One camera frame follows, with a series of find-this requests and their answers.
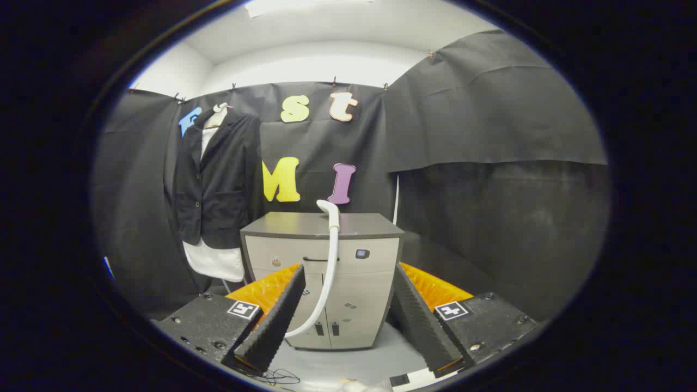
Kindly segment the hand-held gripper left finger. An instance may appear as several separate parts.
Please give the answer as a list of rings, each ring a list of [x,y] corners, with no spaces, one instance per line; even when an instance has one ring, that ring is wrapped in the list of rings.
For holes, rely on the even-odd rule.
[[[304,269],[296,264],[226,296],[203,293],[155,325],[202,359],[262,376],[285,340],[304,289]]]

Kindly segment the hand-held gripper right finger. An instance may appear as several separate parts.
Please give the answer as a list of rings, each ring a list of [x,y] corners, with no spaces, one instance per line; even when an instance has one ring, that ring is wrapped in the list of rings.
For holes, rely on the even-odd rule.
[[[406,263],[396,266],[390,316],[437,378],[505,354],[538,326],[498,293],[473,295]]]

